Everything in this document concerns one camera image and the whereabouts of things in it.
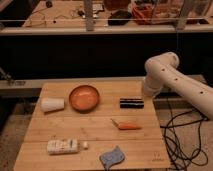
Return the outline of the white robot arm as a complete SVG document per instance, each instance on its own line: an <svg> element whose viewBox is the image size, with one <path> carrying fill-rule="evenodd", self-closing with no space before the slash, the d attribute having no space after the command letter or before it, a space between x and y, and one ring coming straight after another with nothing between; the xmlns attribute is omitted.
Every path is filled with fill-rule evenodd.
<svg viewBox="0 0 213 171"><path fill-rule="evenodd" d="M145 62L143 93L155 97L167 86L213 120L213 88L182 74L178 65L179 58L173 52L149 58Z"/></svg>

